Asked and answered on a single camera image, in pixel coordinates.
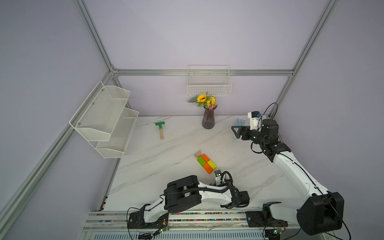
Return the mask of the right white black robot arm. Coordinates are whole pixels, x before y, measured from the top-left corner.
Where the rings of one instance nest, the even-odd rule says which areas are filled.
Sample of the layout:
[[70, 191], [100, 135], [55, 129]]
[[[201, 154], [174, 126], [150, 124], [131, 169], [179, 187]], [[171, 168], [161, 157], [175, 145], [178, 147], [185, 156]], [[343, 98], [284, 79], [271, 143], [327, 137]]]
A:
[[341, 194], [330, 192], [305, 170], [292, 150], [280, 141], [275, 120], [252, 118], [250, 122], [250, 126], [232, 126], [235, 137], [259, 145], [259, 153], [281, 169], [304, 202], [300, 207], [265, 203], [263, 210], [267, 217], [299, 225], [310, 236], [341, 229], [345, 203]]

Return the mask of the green rectangular block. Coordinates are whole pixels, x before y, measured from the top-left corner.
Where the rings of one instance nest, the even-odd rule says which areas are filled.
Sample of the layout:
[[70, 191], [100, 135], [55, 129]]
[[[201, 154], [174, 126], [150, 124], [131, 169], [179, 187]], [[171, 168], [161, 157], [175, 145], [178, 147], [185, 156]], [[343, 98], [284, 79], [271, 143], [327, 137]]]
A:
[[197, 158], [197, 161], [202, 167], [207, 163], [202, 156]]

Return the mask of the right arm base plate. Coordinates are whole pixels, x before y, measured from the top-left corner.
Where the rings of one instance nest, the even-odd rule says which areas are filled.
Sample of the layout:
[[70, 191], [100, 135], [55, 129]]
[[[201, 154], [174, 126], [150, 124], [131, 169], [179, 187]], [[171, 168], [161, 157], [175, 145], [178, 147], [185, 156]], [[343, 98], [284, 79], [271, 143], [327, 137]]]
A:
[[286, 221], [277, 220], [272, 217], [270, 206], [273, 204], [280, 204], [280, 202], [268, 202], [263, 204], [260, 211], [247, 211], [246, 220], [250, 228], [257, 227], [287, 227]]

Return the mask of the yellow rectangular block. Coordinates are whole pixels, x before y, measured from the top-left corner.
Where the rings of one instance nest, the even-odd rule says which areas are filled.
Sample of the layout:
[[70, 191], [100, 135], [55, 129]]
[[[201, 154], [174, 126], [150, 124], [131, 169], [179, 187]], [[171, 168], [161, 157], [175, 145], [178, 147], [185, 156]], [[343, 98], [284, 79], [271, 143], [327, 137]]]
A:
[[217, 168], [217, 166], [212, 162], [212, 161], [208, 161], [207, 164], [213, 169], [215, 170]]

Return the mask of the orange block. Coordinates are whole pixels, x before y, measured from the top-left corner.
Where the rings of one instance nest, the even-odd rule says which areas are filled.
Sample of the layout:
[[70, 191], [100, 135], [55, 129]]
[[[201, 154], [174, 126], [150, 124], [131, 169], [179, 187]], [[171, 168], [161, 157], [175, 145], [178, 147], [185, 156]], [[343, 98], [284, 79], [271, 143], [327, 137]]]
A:
[[202, 157], [203, 160], [204, 160], [205, 162], [207, 162], [207, 163], [210, 161], [210, 158], [208, 158], [205, 154], [203, 154], [201, 157]]
[[213, 168], [208, 164], [208, 163], [205, 163], [203, 165], [203, 168], [205, 169], [205, 171], [208, 173], [208, 174], [211, 174], [214, 170]]

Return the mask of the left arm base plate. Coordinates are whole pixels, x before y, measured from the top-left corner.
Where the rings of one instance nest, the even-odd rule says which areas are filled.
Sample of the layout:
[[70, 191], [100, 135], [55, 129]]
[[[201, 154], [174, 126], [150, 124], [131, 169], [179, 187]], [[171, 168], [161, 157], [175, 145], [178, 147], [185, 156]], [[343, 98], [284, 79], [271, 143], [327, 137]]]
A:
[[169, 213], [162, 205], [154, 207], [150, 204], [143, 205], [140, 209], [130, 213], [127, 211], [127, 229], [155, 229], [168, 224]]

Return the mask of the tan wooden triangle block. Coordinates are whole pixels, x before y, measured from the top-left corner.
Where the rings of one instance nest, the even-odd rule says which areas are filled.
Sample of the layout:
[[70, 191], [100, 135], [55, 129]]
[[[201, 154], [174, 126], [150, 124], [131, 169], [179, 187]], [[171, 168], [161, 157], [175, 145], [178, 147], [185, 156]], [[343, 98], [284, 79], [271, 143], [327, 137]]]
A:
[[195, 153], [194, 157], [195, 157], [195, 158], [199, 158], [201, 155], [202, 155], [202, 154], [201, 154], [201, 151], [198, 151], [197, 153]]

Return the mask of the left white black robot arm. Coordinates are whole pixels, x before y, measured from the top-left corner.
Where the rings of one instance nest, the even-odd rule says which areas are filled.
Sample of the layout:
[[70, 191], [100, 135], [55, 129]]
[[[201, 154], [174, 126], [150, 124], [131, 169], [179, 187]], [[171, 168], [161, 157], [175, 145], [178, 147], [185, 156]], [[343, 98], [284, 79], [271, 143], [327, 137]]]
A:
[[187, 211], [202, 202], [213, 202], [224, 209], [245, 208], [250, 203], [247, 191], [239, 191], [227, 171], [216, 177], [215, 185], [207, 185], [191, 175], [167, 184], [164, 193], [153, 204], [140, 208], [139, 224], [156, 222], [169, 213]]

